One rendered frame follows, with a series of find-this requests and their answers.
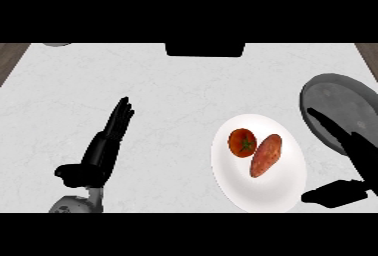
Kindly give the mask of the red tomato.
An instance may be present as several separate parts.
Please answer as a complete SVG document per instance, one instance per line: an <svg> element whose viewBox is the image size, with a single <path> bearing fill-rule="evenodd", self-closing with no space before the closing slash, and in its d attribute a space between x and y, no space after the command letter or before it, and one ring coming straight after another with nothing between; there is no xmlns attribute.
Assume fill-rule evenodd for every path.
<svg viewBox="0 0 378 256"><path fill-rule="evenodd" d="M250 157L257 148L257 140L253 132L246 128L234 130L229 135L228 145L229 150L237 157Z"/></svg>

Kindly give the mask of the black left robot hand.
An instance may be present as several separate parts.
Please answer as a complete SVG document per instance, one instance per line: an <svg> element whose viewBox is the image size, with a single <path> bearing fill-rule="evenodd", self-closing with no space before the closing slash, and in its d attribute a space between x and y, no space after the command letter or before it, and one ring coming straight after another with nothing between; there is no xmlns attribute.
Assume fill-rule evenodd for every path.
<svg viewBox="0 0 378 256"><path fill-rule="evenodd" d="M102 188L113 174L122 141L135 114L129 98L120 102L111 113L104 130L96 134L80 164L61 165L55 176L70 188Z"/></svg>

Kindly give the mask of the black appliance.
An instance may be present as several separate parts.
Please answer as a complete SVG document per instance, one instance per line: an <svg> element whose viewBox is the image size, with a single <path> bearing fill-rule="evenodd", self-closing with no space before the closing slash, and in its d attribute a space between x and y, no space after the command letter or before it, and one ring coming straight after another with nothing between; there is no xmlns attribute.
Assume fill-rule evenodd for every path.
<svg viewBox="0 0 378 256"><path fill-rule="evenodd" d="M244 47L244 43L167 43L166 52L181 57L241 57Z"/></svg>

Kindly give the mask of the orange sweet potato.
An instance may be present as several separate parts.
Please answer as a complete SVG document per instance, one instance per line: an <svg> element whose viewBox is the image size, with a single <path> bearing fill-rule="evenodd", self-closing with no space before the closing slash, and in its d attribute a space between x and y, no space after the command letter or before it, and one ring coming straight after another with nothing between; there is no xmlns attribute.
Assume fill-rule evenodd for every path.
<svg viewBox="0 0 378 256"><path fill-rule="evenodd" d="M278 134L268 136L262 142L251 161L250 175L260 177L281 158L282 138Z"/></svg>

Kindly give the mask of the dark grey pan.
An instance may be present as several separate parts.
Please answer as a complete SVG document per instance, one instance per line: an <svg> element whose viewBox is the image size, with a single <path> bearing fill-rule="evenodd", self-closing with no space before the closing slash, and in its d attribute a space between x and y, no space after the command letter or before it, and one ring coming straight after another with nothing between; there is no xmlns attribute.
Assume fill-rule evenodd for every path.
<svg viewBox="0 0 378 256"><path fill-rule="evenodd" d="M378 147L378 93L349 76L325 73L315 76L300 92L300 112L309 129L322 143L346 154L337 138L308 113L315 108L349 132L358 132Z"/></svg>

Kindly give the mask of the white oval plate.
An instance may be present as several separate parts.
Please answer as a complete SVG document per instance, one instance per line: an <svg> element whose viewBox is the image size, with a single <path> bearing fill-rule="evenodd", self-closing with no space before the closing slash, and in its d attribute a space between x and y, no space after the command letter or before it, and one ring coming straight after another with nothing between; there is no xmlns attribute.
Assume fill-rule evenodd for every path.
<svg viewBox="0 0 378 256"><path fill-rule="evenodd" d="M212 167L222 191L247 212L287 212L306 187L306 161L285 127L244 114L222 125L212 145Z"/></svg>

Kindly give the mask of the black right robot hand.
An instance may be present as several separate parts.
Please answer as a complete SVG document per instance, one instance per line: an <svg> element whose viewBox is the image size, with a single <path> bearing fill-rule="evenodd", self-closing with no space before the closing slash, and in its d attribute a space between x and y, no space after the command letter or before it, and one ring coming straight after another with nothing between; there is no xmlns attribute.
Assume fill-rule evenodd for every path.
<svg viewBox="0 0 378 256"><path fill-rule="evenodd" d="M378 147L358 133L349 133L331 118L313 108L308 113L337 138L362 177L359 180L337 180L308 191L302 195L305 203L315 203L327 208L337 208L368 198L368 191L378 196Z"/></svg>

